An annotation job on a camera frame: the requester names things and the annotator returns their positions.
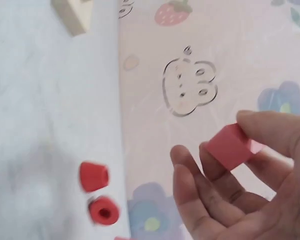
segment foam toy block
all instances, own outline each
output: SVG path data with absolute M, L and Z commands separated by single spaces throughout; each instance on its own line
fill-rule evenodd
M 90 216 L 94 223 L 101 225 L 115 224 L 119 219 L 119 208 L 108 197 L 101 196 L 89 204 Z
M 205 149 L 229 171 L 248 161 L 263 147 L 249 139 L 237 123 L 222 128 L 205 145 Z
M 82 188 L 87 193 L 102 189 L 108 186 L 109 183 L 107 167 L 91 162 L 81 163 L 79 168 L 79 177 Z
M 51 4 L 73 36 L 90 29 L 93 0 L 51 0 Z

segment beige block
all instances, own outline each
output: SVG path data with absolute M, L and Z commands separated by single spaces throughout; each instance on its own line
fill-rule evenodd
M 51 4 L 73 36 L 90 29 L 93 0 L 51 0 Z

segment play mat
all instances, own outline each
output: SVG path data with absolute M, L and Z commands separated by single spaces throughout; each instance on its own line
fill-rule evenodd
M 131 236 L 188 240 L 169 152 L 238 110 L 300 114 L 300 0 L 120 0 L 120 95 Z M 247 190 L 271 199 L 243 165 Z

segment blue flower print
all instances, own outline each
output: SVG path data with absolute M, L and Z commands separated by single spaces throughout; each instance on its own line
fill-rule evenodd
M 300 5 L 300 0 L 288 0 L 288 2 L 294 5 Z
M 260 111 L 300 115 L 300 87 L 293 81 L 283 82 L 278 89 L 267 88 L 258 98 Z
M 139 186 L 128 201 L 130 230 L 135 240 L 183 240 L 182 220 L 172 196 L 155 182 Z

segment red foam piece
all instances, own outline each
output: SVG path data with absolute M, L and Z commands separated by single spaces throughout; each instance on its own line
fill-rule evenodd
M 82 188 L 87 193 L 102 189 L 109 183 L 108 169 L 104 165 L 85 161 L 80 165 L 79 175 Z
M 222 128 L 205 145 L 205 149 L 229 171 L 248 161 L 262 148 L 263 145 L 249 139 L 237 123 Z
M 91 202 L 89 212 L 94 223 L 106 226 L 115 224 L 120 215 L 117 205 L 106 196 L 101 196 Z

